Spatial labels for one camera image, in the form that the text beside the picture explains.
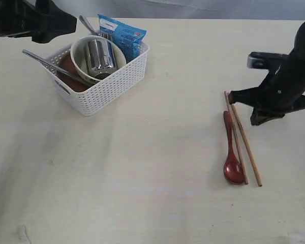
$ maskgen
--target table surface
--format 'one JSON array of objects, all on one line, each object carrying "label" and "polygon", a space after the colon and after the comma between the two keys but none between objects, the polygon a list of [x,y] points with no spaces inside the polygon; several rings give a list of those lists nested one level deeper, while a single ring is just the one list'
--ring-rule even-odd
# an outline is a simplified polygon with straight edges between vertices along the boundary
[{"label": "table surface", "polygon": [[251,51],[288,53],[300,21],[124,19],[148,30],[146,77],[92,117],[53,88],[26,48],[0,38],[0,243],[25,224],[44,243],[293,243],[305,239],[305,111],[250,126],[263,187],[223,177],[223,91],[257,86]]}]

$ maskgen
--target metal cup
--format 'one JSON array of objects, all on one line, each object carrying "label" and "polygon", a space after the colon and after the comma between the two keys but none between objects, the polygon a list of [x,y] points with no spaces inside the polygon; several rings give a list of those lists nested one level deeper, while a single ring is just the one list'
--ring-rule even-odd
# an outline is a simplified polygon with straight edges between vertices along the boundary
[{"label": "metal cup", "polygon": [[89,41],[84,46],[84,54],[87,73],[91,77],[103,80],[117,71],[113,48],[108,41]]}]

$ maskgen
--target woven plastic basket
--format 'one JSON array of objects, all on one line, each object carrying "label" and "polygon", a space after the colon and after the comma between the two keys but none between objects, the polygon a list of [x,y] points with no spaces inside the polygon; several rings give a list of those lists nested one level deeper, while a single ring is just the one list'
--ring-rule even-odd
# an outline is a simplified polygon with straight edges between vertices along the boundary
[{"label": "woven plastic basket", "polygon": [[[70,52],[71,45],[59,50],[47,58],[58,65],[62,57]],[[144,78],[149,46],[141,42],[140,55],[104,80],[81,93],[73,91],[57,76],[54,69],[44,66],[52,78],[59,95],[85,116],[92,116],[97,111],[114,101],[137,82]]]}]

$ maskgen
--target red plastic spoon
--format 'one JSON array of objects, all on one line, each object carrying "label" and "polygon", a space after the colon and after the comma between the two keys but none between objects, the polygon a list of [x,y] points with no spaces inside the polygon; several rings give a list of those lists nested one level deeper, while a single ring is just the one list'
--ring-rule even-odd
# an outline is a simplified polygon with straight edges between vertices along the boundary
[{"label": "red plastic spoon", "polygon": [[233,121],[228,111],[224,111],[224,122],[228,139],[228,156],[224,165],[224,175],[232,184],[240,185],[244,183],[245,177],[242,166],[237,160],[233,150]]}]

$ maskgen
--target chopstick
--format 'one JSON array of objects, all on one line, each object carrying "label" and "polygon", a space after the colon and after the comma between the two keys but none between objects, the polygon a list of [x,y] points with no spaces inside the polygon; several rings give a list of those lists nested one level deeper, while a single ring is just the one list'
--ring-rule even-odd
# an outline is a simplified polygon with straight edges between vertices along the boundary
[{"label": "chopstick", "polygon": [[229,100],[228,100],[228,94],[227,94],[226,91],[224,92],[224,94],[225,94],[227,109],[228,109],[228,112],[229,112],[229,114],[230,114],[230,116],[232,118],[232,121],[233,121],[233,134],[234,134],[234,138],[235,138],[235,143],[236,143],[236,149],[237,149],[237,153],[238,153],[239,162],[240,162],[240,164],[242,166],[242,169],[243,169],[244,182],[245,182],[245,185],[248,185],[249,184],[249,180],[248,180],[248,176],[246,175],[245,165],[244,165],[243,157],[242,157],[242,152],[240,150],[240,145],[239,145],[239,142],[238,142],[236,125],[235,125],[235,121],[233,120],[234,116],[233,116],[233,113],[232,113],[232,111],[230,109]]},{"label": "chopstick", "polygon": [[258,166],[255,163],[250,144],[249,144],[248,139],[246,137],[245,131],[244,131],[243,126],[242,126],[242,123],[240,122],[240,119],[238,117],[235,106],[233,104],[231,104],[231,107],[232,107],[232,110],[233,110],[233,113],[234,113],[234,116],[235,116],[235,119],[236,119],[236,122],[237,122],[237,125],[238,125],[238,128],[239,128],[239,131],[242,135],[246,150],[248,152],[248,155],[249,155],[252,167],[253,167],[253,171],[254,171],[254,174],[255,174],[256,181],[258,183],[258,186],[261,187],[262,186],[261,177],[260,177],[260,174],[259,174]]}]

